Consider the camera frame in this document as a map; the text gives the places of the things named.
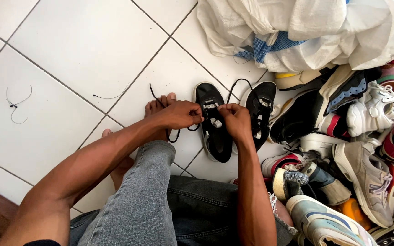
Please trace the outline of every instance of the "bare foot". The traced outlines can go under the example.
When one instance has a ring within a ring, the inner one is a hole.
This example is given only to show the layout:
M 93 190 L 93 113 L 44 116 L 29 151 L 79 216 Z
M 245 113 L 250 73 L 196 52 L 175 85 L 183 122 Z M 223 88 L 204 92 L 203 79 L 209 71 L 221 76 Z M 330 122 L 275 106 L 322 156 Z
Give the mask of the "bare foot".
M 106 137 L 113 132 L 110 129 L 106 129 L 103 131 L 101 137 Z M 121 183 L 123 182 L 124 175 L 126 172 L 133 166 L 134 160 L 130 157 L 124 158 L 121 163 L 110 173 L 110 177 L 113 181 L 113 186 L 115 187 L 115 191 L 121 187 Z
M 171 92 L 170 94 L 168 94 L 168 96 L 162 95 L 161 98 L 159 98 L 159 99 L 161 100 L 162 104 L 165 107 L 168 107 L 171 104 L 176 102 L 176 94 Z M 151 102 L 148 102 L 147 105 L 145 105 L 144 118 L 148 117 L 149 115 L 156 114 L 157 112 L 161 111 L 162 109 L 164 109 L 164 108 L 157 100 L 153 100 Z M 171 133 L 171 129 L 168 129 L 168 136 L 170 135 L 170 133 Z M 165 133 L 165 129 L 159 130 L 156 133 L 154 133 L 153 135 L 151 135 L 151 137 L 148 139 L 147 142 L 154 141 L 154 140 L 164 140 L 164 141 L 168 142 L 168 138 Z

